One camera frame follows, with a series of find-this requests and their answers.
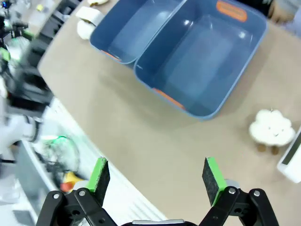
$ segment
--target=yellow sticky note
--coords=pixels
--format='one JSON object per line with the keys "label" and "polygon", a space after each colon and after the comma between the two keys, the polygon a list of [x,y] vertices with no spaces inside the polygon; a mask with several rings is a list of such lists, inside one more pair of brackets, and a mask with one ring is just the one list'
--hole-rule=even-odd
{"label": "yellow sticky note", "polygon": [[43,10],[43,6],[41,4],[37,5],[36,9],[41,12]]}

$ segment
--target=sleeve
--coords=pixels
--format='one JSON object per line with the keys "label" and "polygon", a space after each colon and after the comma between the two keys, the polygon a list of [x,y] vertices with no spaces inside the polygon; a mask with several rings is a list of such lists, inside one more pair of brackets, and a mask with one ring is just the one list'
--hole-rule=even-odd
{"label": "sleeve", "polygon": [[279,6],[292,14],[296,14],[299,7],[301,6],[301,0],[275,0],[279,4]]}

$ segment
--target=orange handle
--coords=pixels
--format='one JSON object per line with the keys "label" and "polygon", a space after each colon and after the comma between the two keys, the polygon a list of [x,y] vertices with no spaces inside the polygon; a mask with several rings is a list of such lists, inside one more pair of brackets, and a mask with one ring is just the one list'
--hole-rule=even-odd
{"label": "orange handle", "polygon": [[229,3],[218,1],[216,3],[216,8],[218,11],[220,11],[223,14],[226,14],[234,19],[237,19],[241,22],[245,22],[248,18],[246,11],[244,11],[242,8],[233,6]]}
{"label": "orange handle", "polygon": [[112,56],[110,53],[107,53],[107,52],[105,52],[105,51],[103,51],[103,50],[102,50],[102,52],[103,52],[104,54],[106,54],[106,55],[108,55],[108,56],[110,56],[110,57],[114,58],[115,60],[118,60],[118,61],[120,61],[120,59],[118,59],[118,58],[116,58],[116,57]]}
{"label": "orange handle", "polygon": [[162,92],[161,90],[158,90],[156,88],[153,88],[154,91],[156,91],[157,93],[159,93],[160,95],[162,95],[163,97],[165,97],[167,100],[169,100],[170,102],[172,102],[174,105],[177,105],[179,108],[184,109],[185,107],[180,104],[179,102],[177,102],[176,100],[172,99],[169,95],[167,95],[166,93]]}

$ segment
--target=person's hand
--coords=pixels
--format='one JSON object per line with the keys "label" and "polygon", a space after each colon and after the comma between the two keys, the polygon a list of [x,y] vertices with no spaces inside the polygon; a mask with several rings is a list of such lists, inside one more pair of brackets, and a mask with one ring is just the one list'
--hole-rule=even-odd
{"label": "person's hand", "polygon": [[283,24],[289,21],[292,21],[294,18],[294,14],[282,9],[276,0],[274,0],[269,8],[269,18],[277,23]]}

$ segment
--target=person's arm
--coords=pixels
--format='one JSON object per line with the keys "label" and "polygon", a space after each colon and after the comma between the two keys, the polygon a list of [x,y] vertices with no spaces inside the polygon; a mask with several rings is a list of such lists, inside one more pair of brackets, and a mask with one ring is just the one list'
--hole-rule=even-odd
{"label": "person's arm", "polygon": [[276,23],[292,21],[300,6],[301,0],[274,0],[269,9],[269,17]]}

